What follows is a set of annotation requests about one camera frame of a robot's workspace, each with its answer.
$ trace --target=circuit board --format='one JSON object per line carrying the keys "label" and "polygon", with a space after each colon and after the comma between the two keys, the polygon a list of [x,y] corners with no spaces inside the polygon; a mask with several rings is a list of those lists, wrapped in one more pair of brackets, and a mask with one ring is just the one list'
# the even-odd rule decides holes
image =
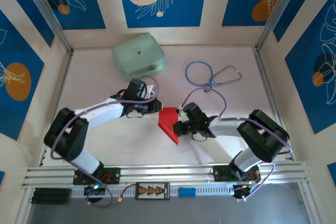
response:
{"label": "circuit board", "polygon": [[135,187],[135,199],[158,199],[170,198],[169,183],[143,183],[137,182]]}

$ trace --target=red object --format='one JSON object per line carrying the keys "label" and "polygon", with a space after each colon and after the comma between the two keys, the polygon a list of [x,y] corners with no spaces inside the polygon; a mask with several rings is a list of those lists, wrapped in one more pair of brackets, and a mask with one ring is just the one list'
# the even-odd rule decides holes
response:
{"label": "red object", "polygon": [[178,145],[179,136],[173,132],[173,125],[178,122],[179,117],[176,108],[163,108],[159,112],[159,127]]}

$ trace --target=gray floor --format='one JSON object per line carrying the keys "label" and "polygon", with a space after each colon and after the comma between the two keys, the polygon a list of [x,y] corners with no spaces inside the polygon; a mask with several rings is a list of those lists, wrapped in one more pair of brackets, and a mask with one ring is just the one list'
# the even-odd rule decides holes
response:
{"label": "gray floor", "polygon": [[106,209],[93,208],[84,199],[68,206],[34,205],[29,224],[40,223],[126,223],[126,224],[271,224],[309,223],[306,209],[296,184],[265,185],[247,202],[231,196],[173,197],[169,201],[114,199]]}

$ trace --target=blue stethoscope tubing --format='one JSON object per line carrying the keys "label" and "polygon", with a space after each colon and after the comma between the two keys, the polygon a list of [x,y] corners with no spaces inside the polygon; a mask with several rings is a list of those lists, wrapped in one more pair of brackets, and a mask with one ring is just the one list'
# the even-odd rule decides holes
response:
{"label": "blue stethoscope tubing", "polygon": [[[189,68],[192,64],[196,64],[196,63],[204,64],[204,65],[206,65],[206,66],[209,68],[209,70],[210,70],[210,74],[211,74],[211,77],[209,78],[209,82],[199,84],[199,83],[192,82],[192,81],[189,79],[189,77],[188,77],[188,68]],[[224,71],[225,69],[227,69],[227,68],[229,68],[229,67],[234,68],[234,70],[239,74],[239,77],[238,77],[237,79],[230,80],[230,81],[226,81],[226,82],[221,82],[221,83],[217,83],[217,82],[215,82],[215,81],[214,81],[214,78],[216,77],[216,75],[218,75],[220,72]],[[222,85],[224,85],[224,84],[228,84],[229,82],[233,82],[233,81],[238,81],[238,80],[240,80],[240,79],[241,79],[241,75],[242,75],[242,74],[239,72],[239,70],[236,69],[236,68],[235,68],[234,66],[232,66],[232,65],[228,65],[228,66],[226,66],[225,68],[221,69],[220,71],[218,71],[217,73],[214,74],[214,72],[213,72],[213,70],[212,70],[212,67],[211,67],[208,63],[206,63],[206,62],[204,62],[204,61],[200,61],[200,60],[195,60],[195,61],[190,62],[190,63],[187,65],[187,67],[185,68],[185,77],[186,77],[187,81],[188,81],[190,84],[192,84],[192,85],[194,85],[194,86],[196,86],[196,87],[205,87],[205,86],[219,87],[219,86],[222,86]]]}

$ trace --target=white floor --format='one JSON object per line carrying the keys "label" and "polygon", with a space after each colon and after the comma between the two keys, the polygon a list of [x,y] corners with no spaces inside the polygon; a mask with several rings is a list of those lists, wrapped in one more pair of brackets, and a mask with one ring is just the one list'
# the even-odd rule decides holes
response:
{"label": "white floor", "polygon": [[[159,82],[159,100],[164,106],[179,106],[194,86],[185,79],[187,64],[194,60],[209,63],[214,72],[227,65],[235,66],[243,78],[216,88],[225,96],[228,107],[224,116],[244,116],[261,109],[271,116],[270,107],[251,48],[222,46],[164,46],[165,68],[156,73]],[[206,66],[190,67],[190,78],[206,82]],[[228,70],[216,78],[217,82],[235,78],[237,73]],[[86,108],[127,87],[122,80],[110,50],[75,51],[59,108],[72,110]],[[224,103],[214,92],[194,93],[189,102],[195,102],[208,115],[218,115]],[[200,143],[190,136],[180,137],[173,143],[158,127],[158,113],[142,119],[126,117],[111,120],[90,131],[85,148],[105,165],[156,165],[228,163],[247,145],[240,137],[209,138]],[[50,159],[47,149],[44,166],[68,165]]]}

